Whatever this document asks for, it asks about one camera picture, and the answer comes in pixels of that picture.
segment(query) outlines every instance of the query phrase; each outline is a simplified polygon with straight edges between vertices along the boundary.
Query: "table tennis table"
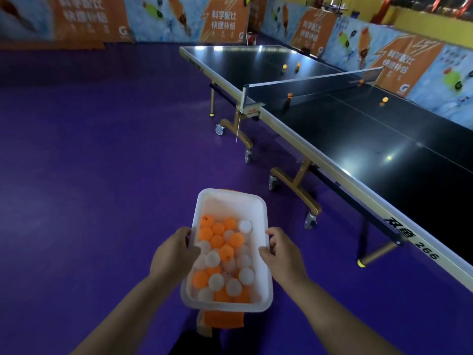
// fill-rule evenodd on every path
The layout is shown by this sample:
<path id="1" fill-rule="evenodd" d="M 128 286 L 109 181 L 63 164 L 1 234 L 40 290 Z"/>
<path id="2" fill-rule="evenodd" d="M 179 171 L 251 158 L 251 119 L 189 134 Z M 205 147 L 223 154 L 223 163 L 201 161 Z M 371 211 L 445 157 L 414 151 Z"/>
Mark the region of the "table tennis table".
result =
<path id="1" fill-rule="evenodd" d="M 237 134 L 247 163 L 253 144 L 239 124 L 253 117 L 304 156 L 293 178 L 271 169 L 269 187 L 283 183 L 303 200 L 306 228 L 322 212 L 301 187 L 311 172 L 340 195 L 345 188 L 347 202 L 389 228 L 390 241 L 360 257 L 360 267 L 410 241 L 473 291 L 473 132 L 364 82 L 373 76 L 366 70 L 342 72 L 284 46 L 194 46 L 180 54 L 210 79 L 210 116 L 215 93 L 236 106 L 233 122 L 222 119 L 216 132 Z"/>

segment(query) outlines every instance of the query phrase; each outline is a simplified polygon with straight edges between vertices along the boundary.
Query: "person's right hand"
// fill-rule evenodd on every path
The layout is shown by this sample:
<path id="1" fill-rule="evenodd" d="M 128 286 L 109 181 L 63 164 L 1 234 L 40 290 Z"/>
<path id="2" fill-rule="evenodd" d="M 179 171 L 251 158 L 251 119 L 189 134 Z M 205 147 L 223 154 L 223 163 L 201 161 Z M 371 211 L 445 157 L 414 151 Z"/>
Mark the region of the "person's right hand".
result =
<path id="1" fill-rule="evenodd" d="M 261 258 L 268 265 L 275 281 L 289 292 L 299 282 L 309 279 L 300 250 L 281 228 L 269 228 L 266 234 L 272 235 L 270 249 L 260 247 Z"/>

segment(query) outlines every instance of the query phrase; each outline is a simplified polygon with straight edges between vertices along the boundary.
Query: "gatorade logo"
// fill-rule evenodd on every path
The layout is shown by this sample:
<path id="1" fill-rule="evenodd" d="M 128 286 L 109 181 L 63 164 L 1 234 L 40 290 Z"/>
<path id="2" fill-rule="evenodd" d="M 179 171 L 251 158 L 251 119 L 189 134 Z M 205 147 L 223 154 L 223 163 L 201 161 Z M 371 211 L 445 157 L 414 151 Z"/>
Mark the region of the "gatorade logo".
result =
<path id="1" fill-rule="evenodd" d="M 128 36 L 128 30 L 126 29 L 126 26 L 120 26 L 118 28 L 118 32 L 120 33 L 120 35 L 122 36 Z"/>
<path id="2" fill-rule="evenodd" d="M 401 93 L 406 92 L 409 89 L 410 86 L 411 85 L 408 85 L 408 84 L 404 83 L 401 87 L 399 87 L 399 92 L 401 92 Z"/>

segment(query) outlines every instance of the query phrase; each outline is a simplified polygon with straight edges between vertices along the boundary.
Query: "person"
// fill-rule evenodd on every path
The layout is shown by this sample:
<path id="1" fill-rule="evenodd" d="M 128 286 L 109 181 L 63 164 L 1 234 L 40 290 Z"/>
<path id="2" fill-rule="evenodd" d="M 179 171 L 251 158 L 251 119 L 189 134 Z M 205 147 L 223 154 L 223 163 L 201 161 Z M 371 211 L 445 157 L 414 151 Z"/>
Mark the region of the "person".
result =
<path id="1" fill-rule="evenodd" d="M 179 228 L 159 246 L 151 262 L 150 274 L 71 355 L 137 352 L 159 306 L 189 274 L 200 254 L 199 247 L 186 246 L 190 231 L 190 228 Z M 305 314 L 329 354 L 401 354 L 309 279 L 299 248 L 282 229 L 269 228 L 266 233 L 270 236 L 270 248 L 259 248 L 261 258 L 275 281 Z"/>

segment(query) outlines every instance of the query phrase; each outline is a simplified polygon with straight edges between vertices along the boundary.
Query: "white plastic bin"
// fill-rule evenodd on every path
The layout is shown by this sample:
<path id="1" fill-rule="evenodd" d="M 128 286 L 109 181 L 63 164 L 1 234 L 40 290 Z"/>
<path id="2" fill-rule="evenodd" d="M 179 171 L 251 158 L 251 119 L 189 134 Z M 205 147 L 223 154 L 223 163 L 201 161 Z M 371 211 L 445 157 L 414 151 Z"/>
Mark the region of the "white plastic bin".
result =
<path id="1" fill-rule="evenodd" d="M 206 214 L 215 219 L 232 217 L 234 219 L 250 220 L 253 230 L 250 233 L 248 247 L 249 255 L 253 261 L 252 268 L 255 273 L 255 281 L 250 292 L 251 304 L 224 303 L 224 302 L 201 302 L 192 297 L 192 277 L 194 269 L 183 280 L 181 284 L 181 299 L 190 308 L 204 310 L 238 311 L 238 312 L 261 312 L 269 308 L 272 303 L 272 277 L 268 266 L 259 255 L 259 247 L 269 247 L 269 237 L 265 233 L 268 229 L 268 213 L 266 203 L 261 197 L 246 193 L 234 192 L 224 189 L 204 189 L 197 197 L 192 232 L 189 241 L 190 246 L 198 242 L 197 233 L 200 220 Z"/>

